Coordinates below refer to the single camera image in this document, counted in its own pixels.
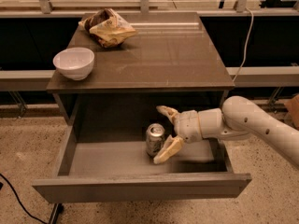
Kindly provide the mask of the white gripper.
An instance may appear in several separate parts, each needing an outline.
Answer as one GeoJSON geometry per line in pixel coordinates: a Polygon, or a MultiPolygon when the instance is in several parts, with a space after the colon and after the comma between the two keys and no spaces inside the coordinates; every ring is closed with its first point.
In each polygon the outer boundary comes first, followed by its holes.
{"type": "Polygon", "coordinates": [[[224,130],[224,121],[219,108],[182,113],[165,105],[157,105],[156,109],[174,124],[177,136],[169,135],[166,138],[162,149],[153,158],[155,164],[164,163],[177,154],[184,142],[194,143],[207,138],[218,138],[224,130]]]}

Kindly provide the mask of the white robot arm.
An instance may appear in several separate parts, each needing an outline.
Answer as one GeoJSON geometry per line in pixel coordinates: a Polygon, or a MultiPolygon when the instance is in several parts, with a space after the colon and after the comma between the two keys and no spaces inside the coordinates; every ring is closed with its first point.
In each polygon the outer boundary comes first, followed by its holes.
{"type": "Polygon", "coordinates": [[[179,113],[165,105],[157,106],[157,110],[174,125],[176,136],[166,138],[153,158],[155,164],[166,162],[185,144],[208,138],[240,140],[254,134],[292,165],[299,166],[299,131],[273,118],[247,98],[232,96],[224,101],[222,108],[204,111],[179,113]]]}

